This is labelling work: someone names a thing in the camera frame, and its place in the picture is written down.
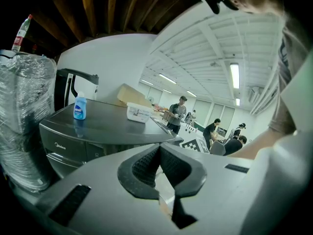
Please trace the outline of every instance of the gray t-shirt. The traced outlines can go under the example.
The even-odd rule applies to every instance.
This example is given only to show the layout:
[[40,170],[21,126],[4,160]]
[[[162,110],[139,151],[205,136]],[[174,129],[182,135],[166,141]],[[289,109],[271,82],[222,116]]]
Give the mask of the gray t-shirt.
[[[312,40],[299,21],[294,18],[287,19],[283,28],[282,45],[278,50],[279,94],[297,74],[311,48]],[[295,131],[292,117],[280,96],[278,96],[276,110],[268,126],[284,134],[291,134]]]
[[175,118],[175,117],[170,117],[168,119],[168,122],[173,124],[173,125],[180,125],[180,121],[182,119],[182,115],[186,115],[186,107],[185,106],[180,106],[177,104],[173,104],[170,109],[169,112],[172,112],[173,114],[178,114],[179,118]]

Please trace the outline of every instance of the plastic wrap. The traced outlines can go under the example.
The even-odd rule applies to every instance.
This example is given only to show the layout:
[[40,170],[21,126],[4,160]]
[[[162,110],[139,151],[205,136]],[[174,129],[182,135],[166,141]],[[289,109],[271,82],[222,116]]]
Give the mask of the plastic wrap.
[[37,192],[50,184],[39,122],[54,112],[56,64],[17,54],[0,63],[0,163],[10,179]]
[[0,64],[0,122],[26,134],[53,113],[56,64],[37,55],[15,55]]

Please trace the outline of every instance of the blue bottle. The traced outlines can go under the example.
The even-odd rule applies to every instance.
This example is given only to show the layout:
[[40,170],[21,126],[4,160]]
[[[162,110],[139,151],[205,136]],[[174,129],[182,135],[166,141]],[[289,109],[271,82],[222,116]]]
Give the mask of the blue bottle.
[[86,118],[86,104],[87,100],[83,92],[79,92],[74,105],[74,118],[75,119],[85,119]]

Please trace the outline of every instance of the black appliance top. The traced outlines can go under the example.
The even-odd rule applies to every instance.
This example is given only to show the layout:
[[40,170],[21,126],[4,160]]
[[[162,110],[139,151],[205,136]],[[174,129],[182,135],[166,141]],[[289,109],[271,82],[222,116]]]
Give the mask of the black appliance top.
[[160,121],[150,118],[145,124],[128,120],[127,108],[87,99],[86,119],[73,117],[71,104],[40,125],[60,135],[104,144],[149,144],[182,140]]

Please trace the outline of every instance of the white bottle cap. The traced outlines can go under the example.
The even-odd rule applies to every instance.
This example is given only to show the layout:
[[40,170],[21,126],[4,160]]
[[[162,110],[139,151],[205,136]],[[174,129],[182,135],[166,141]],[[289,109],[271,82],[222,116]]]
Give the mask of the white bottle cap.
[[78,97],[85,97],[85,94],[83,92],[78,92]]

